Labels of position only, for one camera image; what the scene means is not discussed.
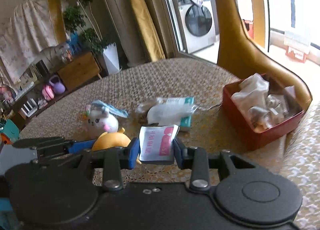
plant stem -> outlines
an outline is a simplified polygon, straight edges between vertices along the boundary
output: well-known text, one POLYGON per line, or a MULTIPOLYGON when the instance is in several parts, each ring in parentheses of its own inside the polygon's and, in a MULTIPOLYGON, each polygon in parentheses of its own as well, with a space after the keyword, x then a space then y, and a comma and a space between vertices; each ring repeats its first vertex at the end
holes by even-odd
POLYGON ((77 2, 79 3, 79 5, 80 5, 80 7, 82 8, 82 10, 83 10, 84 14, 85 14, 85 15, 86 15, 86 17, 88 18, 88 20, 89 20, 89 22, 90 22, 91 26, 93 27, 94 32, 96 33, 96 35, 97 35, 97 37, 98 37, 99 41, 101 42, 101 38, 99 37, 98 32, 97 32, 96 28, 94 27, 94 25, 93 25, 92 21, 90 20, 90 18, 89 18, 89 16, 88 16, 88 14, 85 12, 84 7, 82 6, 82 4, 81 4, 81 2, 80 2, 79 0, 77 0, 77 2))
POLYGON ((94 17, 94 15, 93 15, 93 13, 92 13, 92 9, 91 9, 91 4, 90 4, 90 2, 89 2, 89 8, 90 8, 91 16, 93 17, 93 20, 94 20, 94 22, 95 22, 96 25, 97 25, 97 28, 98 28, 98 31, 99 31, 99 34, 100 34, 100 38, 101 38, 101 40, 102 40, 101 31, 100 31, 99 25, 98 25, 98 23, 97 23, 97 21, 96 21, 96 18, 94 17))

pink bag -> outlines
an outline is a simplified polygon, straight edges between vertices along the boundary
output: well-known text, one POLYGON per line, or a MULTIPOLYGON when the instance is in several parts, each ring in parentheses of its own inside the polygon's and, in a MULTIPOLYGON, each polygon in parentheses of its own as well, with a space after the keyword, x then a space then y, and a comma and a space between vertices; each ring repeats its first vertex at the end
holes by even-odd
POLYGON ((42 95, 47 100, 50 101, 54 98, 53 89, 50 85, 44 85, 42 89, 42 95))

yellow round plush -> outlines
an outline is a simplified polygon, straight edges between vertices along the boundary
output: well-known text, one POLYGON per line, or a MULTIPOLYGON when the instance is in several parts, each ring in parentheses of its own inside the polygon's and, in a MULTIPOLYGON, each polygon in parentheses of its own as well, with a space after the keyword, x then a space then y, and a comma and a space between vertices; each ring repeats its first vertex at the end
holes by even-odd
POLYGON ((105 132, 101 134, 100 137, 96 140, 96 142, 92 146, 92 151, 104 150, 104 149, 116 147, 116 146, 127 147, 131 140, 128 138, 127 135, 123 133, 124 133, 124 129, 122 128, 120 132, 116 132, 116 133, 105 132))

washing machine door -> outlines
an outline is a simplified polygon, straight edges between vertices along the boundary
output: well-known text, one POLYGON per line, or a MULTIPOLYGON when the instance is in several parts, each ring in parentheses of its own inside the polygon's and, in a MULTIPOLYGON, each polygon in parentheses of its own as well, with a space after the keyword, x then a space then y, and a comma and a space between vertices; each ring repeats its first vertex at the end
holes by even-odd
POLYGON ((185 21, 188 31, 193 36, 202 37, 211 29, 212 15, 207 7, 193 4, 186 13, 185 21))

white stuffed animal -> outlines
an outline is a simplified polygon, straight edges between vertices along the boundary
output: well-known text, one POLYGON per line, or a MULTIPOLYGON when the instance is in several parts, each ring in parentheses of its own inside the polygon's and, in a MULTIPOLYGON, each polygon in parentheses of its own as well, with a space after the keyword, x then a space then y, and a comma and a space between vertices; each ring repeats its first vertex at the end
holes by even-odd
POLYGON ((118 120, 110 114, 108 108, 92 109, 84 120, 84 125, 92 139, 98 138, 104 132, 117 132, 119 128, 118 120))

